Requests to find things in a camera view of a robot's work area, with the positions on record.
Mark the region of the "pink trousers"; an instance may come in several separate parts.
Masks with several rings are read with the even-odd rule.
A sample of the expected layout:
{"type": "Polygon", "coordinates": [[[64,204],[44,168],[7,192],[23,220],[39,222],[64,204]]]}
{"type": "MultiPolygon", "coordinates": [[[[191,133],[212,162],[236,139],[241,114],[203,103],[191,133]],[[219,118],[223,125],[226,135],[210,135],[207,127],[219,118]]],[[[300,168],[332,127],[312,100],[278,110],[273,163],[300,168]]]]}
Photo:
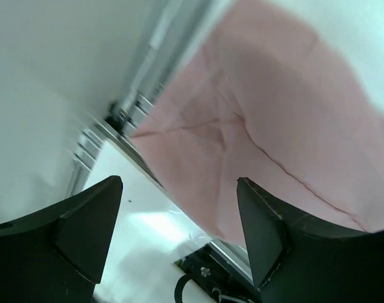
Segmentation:
{"type": "Polygon", "coordinates": [[[384,117],[316,32],[268,1],[238,1],[131,138],[175,204],[244,245],[247,177],[318,218],[384,230],[384,117]]]}

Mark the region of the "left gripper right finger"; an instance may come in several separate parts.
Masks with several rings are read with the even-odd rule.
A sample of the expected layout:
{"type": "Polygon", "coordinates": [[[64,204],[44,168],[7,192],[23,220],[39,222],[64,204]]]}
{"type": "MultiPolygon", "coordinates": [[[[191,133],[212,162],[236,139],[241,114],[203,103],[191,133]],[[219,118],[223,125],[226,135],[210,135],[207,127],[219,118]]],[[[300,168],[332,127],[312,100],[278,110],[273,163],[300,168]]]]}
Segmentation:
{"type": "Polygon", "coordinates": [[[384,302],[384,230],[327,222],[247,178],[238,180],[237,199],[263,302],[384,302]]]}

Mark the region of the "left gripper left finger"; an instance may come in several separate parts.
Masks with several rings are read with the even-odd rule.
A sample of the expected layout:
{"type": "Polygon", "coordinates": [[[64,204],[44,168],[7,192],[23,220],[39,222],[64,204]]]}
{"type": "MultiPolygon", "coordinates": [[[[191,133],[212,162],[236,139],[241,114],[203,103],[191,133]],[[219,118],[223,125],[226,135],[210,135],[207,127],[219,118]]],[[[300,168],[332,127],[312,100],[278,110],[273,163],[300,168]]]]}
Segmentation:
{"type": "Polygon", "coordinates": [[[113,175],[0,224],[0,302],[93,302],[122,190],[113,175]]]}

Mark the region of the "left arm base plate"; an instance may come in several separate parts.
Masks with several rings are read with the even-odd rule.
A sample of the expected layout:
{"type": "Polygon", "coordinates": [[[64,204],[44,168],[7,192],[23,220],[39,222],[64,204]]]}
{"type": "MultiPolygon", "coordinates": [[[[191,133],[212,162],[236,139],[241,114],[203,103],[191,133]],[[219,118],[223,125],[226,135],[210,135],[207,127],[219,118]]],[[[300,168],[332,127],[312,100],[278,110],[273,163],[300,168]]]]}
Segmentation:
{"type": "Polygon", "coordinates": [[[183,275],[174,289],[175,302],[185,299],[185,286],[196,283],[215,302],[261,302],[259,291],[214,249],[205,245],[175,261],[183,275]]]}

